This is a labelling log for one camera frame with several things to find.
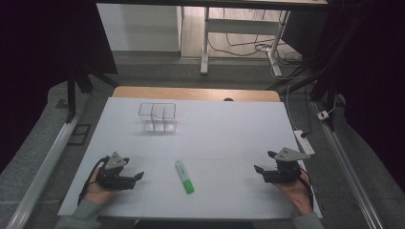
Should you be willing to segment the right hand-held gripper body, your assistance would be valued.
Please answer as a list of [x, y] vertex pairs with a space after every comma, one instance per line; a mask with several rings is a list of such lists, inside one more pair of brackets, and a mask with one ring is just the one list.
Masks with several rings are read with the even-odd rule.
[[269, 183], [290, 183], [301, 175], [298, 161], [308, 159], [309, 156], [299, 151], [284, 147], [274, 158], [276, 162], [275, 171], [265, 171], [264, 181]]

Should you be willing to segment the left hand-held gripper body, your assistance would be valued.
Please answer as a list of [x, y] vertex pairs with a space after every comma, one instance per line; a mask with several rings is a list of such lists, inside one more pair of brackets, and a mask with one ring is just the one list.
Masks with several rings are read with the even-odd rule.
[[136, 181], [132, 177], [122, 177], [120, 173], [127, 165], [117, 152], [106, 156], [106, 161], [99, 168], [96, 175], [96, 182], [104, 189], [108, 190], [128, 190], [133, 189]]

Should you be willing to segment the green highlighter marker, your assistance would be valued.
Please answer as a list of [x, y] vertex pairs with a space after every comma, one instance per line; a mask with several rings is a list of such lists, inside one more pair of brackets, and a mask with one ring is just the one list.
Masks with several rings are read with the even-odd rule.
[[185, 189], [185, 192], [187, 194], [192, 194], [195, 191], [195, 189], [194, 189], [194, 186], [193, 186], [193, 184], [191, 182], [191, 179], [190, 179], [190, 177], [189, 177], [189, 175], [188, 175], [188, 173], [186, 171], [184, 163], [181, 160], [177, 160], [175, 162], [175, 167], [176, 167], [176, 169], [178, 171], [178, 174], [179, 174], [179, 176], [181, 178], [181, 182], [182, 182], [182, 185], [183, 185], [183, 187]]

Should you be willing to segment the clear acrylic organizer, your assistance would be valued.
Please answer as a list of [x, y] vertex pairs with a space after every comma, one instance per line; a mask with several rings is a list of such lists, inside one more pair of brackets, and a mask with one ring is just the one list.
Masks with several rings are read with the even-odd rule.
[[174, 103], [142, 102], [139, 119], [146, 132], [174, 133], [177, 129], [176, 110]]

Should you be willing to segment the person's left hand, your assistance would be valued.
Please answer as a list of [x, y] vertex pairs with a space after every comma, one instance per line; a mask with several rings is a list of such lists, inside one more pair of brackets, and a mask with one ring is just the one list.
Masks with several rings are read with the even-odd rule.
[[91, 177], [84, 198], [98, 205], [104, 205], [115, 193], [114, 190], [102, 188], [96, 182], [96, 178]]

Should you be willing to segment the person's right hand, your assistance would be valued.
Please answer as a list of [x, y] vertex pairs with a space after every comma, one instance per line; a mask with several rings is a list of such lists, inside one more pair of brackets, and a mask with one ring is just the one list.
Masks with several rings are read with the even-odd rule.
[[279, 183], [276, 187], [285, 194], [300, 216], [313, 213], [309, 202], [309, 191], [301, 181]]

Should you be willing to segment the white power strip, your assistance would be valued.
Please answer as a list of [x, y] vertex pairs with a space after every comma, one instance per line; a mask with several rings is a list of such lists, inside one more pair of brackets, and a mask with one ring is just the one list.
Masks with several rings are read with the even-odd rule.
[[294, 135], [295, 135], [295, 138], [296, 138], [296, 140], [297, 140], [297, 142], [298, 142], [298, 144], [299, 144], [301, 150], [302, 150], [305, 154], [307, 154], [307, 155], [309, 155], [309, 156], [314, 155], [315, 152], [314, 152], [312, 146], [310, 145], [308, 139], [307, 139], [307, 138], [302, 138], [302, 137], [300, 137], [300, 134], [303, 133], [303, 131], [301, 131], [301, 130], [296, 130], [296, 131], [294, 131], [293, 133], [294, 133]]

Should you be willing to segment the white table cover sheet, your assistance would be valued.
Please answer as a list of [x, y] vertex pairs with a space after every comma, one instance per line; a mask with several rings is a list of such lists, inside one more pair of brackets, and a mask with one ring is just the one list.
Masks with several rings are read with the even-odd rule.
[[[178, 100], [174, 133], [151, 133], [136, 98], [108, 99], [59, 210], [72, 214], [94, 165], [113, 152], [130, 158], [122, 173], [144, 172], [134, 189], [114, 195], [102, 215], [132, 219], [291, 219], [285, 196], [254, 165], [272, 170], [267, 151], [296, 148], [281, 102]], [[181, 160], [195, 191], [187, 194], [175, 167]]]

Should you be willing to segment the black metal stand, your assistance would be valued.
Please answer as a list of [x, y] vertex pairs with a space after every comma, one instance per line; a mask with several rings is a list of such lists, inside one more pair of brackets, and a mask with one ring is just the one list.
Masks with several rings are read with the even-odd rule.
[[91, 82], [90, 76], [93, 75], [102, 82], [110, 85], [113, 88], [119, 87], [119, 84], [107, 76], [105, 73], [97, 70], [95, 67], [87, 63], [73, 64], [68, 73], [67, 88], [68, 88], [68, 115], [66, 123], [71, 123], [77, 114], [75, 102], [75, 86], [78, 86], [83, 94], [90, 94], [94, 85]]

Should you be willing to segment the aluminium rail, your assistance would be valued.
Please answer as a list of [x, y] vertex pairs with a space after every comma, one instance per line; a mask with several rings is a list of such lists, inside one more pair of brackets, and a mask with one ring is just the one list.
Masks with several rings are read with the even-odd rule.
[[35, 204], [44, 191], [44, 188], [46, 187], [46, 184], [48, 183], [48, 180], [75, 129], [78, 120], [83, 114], [84, 107], [89, 97], [89, 94], [82, 94], [79, 97], [78, 102], [76, 103], [76, 113], [69, 123], [65, 123], [62, 126], [50, 151], [47, 153], [43, 163], [33, 178], [31, 185], [22, 200], [19, 202], [19, 205], [6, 226], [6, 229], [24, 229]]
[[377, 214], [375, 207], [363, 187], [360, 178], [355, 172], [347, 153], [342, 146], [337, 134], [329, 127], [325, 120], [316, 118], [316, 122], [321, 126], [324, 135], [336, 157], [336, 160], [342, 170], [342, 173], [348, 182], [352, 194], [357, 201], [359, 209], [367, 222], [370, 229], [385, 229], [380, 216]]

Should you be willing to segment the white desk frame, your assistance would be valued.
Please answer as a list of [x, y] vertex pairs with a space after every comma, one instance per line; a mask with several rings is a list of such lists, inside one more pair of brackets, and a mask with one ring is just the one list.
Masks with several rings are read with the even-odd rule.
[[272, 73], [276, 77], [281, 77], [282, 72], [276, 59], [277, 48], [281, 40], [285, 25], [288, 21], [288, 10], [280, 12], [280, 18], [275, 21], [237, 20], [225, 18], [210, 18], [210, 8], [204, 8], [203, 24], [203, 44], [201, 75], [208, 73], [208, 36], [210, 33], [236, 33], [236, 34], [257, 34], [272, 35], [273, 43], [266, 48], [266, 55], [269, 60]]

